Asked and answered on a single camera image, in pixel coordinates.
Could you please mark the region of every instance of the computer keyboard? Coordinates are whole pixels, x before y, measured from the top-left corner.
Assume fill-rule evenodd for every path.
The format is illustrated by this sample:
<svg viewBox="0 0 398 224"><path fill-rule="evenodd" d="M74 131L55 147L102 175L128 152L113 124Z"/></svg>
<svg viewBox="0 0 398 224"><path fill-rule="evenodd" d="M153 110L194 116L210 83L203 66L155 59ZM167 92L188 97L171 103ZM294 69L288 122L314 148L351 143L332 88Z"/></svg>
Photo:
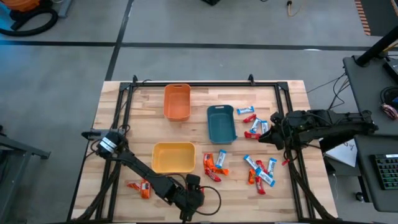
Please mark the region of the computer keyboard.
<svg viewBox="0 0 398 224"><path fill-rule="evenodd" d="M376 172L384 190L398 190L398 154L373 155Z"/></svg>

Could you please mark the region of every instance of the black hose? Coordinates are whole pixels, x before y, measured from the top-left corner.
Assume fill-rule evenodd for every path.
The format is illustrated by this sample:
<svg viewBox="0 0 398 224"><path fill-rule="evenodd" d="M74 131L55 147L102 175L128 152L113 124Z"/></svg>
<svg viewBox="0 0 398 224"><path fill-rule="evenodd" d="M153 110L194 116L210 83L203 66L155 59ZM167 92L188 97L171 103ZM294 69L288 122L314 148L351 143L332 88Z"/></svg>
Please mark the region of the black hose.
<svg viewBox="0 0 398 224"><path fill-rule="evenodd" d="M0 34L13 36L13 37L28 37L28 36L32 36L32 35L36 35L36 34L41 34L45 31L51 29L51 27L53 27L57 23L58 13L54 9L46 8L46 9L33 10L32 12L29 12L26 15L23 15L21 17L21 19L19 19L13 25L13 27L17 27L17 28L15 28L15 30L16 30L16 29L22 27L31 18L33 18L37 15L40 15L40 14L44 14L44 13L50 13L51 19L46 24L42 25L41 27L38 27L38 28L35 28L32 30L26 30L26 31L12 31L12 30L0 29Z"/></svg>

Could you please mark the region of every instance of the orange vacuum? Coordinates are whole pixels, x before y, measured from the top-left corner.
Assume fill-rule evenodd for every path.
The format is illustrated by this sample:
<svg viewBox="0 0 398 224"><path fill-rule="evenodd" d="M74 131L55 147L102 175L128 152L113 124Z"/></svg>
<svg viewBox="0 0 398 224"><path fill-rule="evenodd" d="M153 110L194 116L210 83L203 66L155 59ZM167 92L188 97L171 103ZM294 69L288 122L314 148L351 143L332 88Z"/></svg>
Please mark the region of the orange vacuum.
<svg viewBox="0 0 398 224"><path fill-rule="evenodd" d="M0 29L0 34L14 37L36 35L49 30L58 21L58 14L52 9L51 0L0 0L0 2L11 10L10 17L15 21L11 26L12 30ZM46 24L32 30L18 31L29 19L44 13L51 14L51 19Z"/></svg>

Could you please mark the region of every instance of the teal basket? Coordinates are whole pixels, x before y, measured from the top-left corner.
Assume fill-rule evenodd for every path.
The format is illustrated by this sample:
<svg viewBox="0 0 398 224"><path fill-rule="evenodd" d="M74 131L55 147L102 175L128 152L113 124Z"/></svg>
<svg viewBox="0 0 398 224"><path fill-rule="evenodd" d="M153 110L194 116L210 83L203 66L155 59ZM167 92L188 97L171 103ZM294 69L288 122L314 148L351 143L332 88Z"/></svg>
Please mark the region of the teal basket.
<svg viewBox="0 0 398 224"><path fill-rule="evenodd" d="M213 144L231 144L236 138L234 108L216 105L207 109L209 138Z"/></svg>

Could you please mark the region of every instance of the black floor stripe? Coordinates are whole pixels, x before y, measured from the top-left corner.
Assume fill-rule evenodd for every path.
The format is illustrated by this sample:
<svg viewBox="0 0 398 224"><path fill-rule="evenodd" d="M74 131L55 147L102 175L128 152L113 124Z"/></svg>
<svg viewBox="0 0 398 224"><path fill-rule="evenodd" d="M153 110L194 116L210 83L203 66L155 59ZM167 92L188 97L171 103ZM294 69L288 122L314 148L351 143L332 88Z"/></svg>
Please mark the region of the black floor stripe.
<svg viewBox="0 0 398 224"><path fill-rule="evenodd" d="M315 46L315 45L264 45L264 44L183 44L183 43L122 43L121 47L165 48L165 49L253 49L253 50L339 50L366 51L363 46Z"/></svg>
<svg viewBox="0 0 398 224"><path fill-rule="evenodd" d="M67 46L67 47L114 47L115 42L65 42L65 41L23 41L0 40L0 45L22 46Z"/></svg>
<svg viewBox="0 0 398 224"><path fill-rule="evenodd" d="M116 46L113 49L111 61L108 66L108 71L106 71L105 81L111 81L113 76L114 67L116 65L116 61L118 60L119 51L121 48L121 44L123 41L124 33L126 32L127 23L129 22L130 11L132 8L132 2L134 0L129 0L127 3L126 11L124 12L122 25L120 26L118 39L116 40Z"/></svg>

